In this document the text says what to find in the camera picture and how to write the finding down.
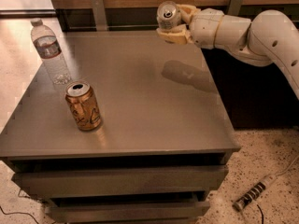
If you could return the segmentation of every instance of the granite floor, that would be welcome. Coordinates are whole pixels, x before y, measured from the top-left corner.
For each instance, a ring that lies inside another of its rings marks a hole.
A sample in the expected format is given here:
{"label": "granite floor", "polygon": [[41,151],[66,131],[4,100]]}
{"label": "granite floor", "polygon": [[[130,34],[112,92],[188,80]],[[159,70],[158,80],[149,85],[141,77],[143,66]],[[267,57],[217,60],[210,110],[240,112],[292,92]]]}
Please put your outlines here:
{"label": "granite floor", "polygon": [[[22,21],[20,27],[14,27],[14,21],[0,21],[0,53],[3,57],[18,55],[18,50],[32,52],[28,45],[29,21]],[[50,19],[52,26],[57,22]],[[10,38],[18,37],[19,41]],[[14,107],[21,99],[30,80],[40,65],[38,57],[24,55],[18,59],[27,63],[4,66],[0,62],[0,132],[10,117]],[[229,174],[217,191],[208,195],[210,209],[198,224],[255,224],[262,223],[261,213],[257,204],[263,210],[264,223],[297,224],[299,219],[299,161],[282,175],[265,191],[257,203],[252,203],[243,213],[237,213],[232,203],[239,196],[252,188],[265,175],[281,171],[299,154],[299,129],[277,130],[241,130],[234,131],[235,141],[242,147],[234,153],[228,162]],[[6,213],[0,212],[1,224],[50,224],[49,217],[44,215],[44,206],[26,198],[26,193],[10,181],[13,172],[0,161],[0,206]]]}

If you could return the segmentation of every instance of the clear plastic bottle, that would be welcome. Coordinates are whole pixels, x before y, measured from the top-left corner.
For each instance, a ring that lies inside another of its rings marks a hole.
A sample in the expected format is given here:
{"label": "clear plastic bottle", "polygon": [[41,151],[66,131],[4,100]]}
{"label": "clear plastic bottle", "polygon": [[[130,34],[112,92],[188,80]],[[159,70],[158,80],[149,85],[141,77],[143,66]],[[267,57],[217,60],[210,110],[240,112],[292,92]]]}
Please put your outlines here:
{"label": "clear plastic bottle", "polygon": [[55,33],[41,19],[32,19],[31,39],[54,84],[64,85],[71,80],[64,55]]}

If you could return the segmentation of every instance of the white cord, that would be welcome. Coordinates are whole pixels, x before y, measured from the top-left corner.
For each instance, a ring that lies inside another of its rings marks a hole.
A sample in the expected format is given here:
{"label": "white cord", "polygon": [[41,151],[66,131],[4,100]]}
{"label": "white cord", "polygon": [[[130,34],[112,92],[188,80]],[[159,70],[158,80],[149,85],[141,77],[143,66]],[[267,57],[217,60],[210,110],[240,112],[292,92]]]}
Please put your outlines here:
{"label": "white cord", "polygon": [[289,166],[286,169],[284,169],[283,171],[277,173],[276,176],[284,175],[285,173],[287,173],[289,171],[289,169],[296,163],[296,161],[298,159],[299,159],[299,154],[296,156],[296,158],[293,159],[293,161],[289,164]]}

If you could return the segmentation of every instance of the desk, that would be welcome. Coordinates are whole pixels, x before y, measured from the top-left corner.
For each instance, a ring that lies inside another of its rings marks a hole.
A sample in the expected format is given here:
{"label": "desk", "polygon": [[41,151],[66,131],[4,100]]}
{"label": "desk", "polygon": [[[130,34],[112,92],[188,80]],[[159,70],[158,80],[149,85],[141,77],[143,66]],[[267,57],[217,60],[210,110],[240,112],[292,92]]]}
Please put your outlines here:
{"label": "desk", "polygon": [[57,222],[185,223],[239,150],[201,51],[154,32],[73,33],[73,79],[94,88],[103,126],[80,131],[41,66],[0,135],[13,181]]}

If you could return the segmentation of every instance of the bottle cap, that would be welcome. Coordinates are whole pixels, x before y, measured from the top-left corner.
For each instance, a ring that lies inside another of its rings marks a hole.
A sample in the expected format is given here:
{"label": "bottle cap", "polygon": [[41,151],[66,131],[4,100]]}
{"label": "bottle cap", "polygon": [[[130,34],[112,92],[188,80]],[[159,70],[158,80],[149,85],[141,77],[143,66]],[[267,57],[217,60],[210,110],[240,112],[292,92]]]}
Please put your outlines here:
{"label": "bottle cap", "polygon": [[40,25],[43,24],[43,21],[42,21],[41,19],[32,19],[32,20],[31,20],[31,24],[32,24],[33,26],[40,26]]}

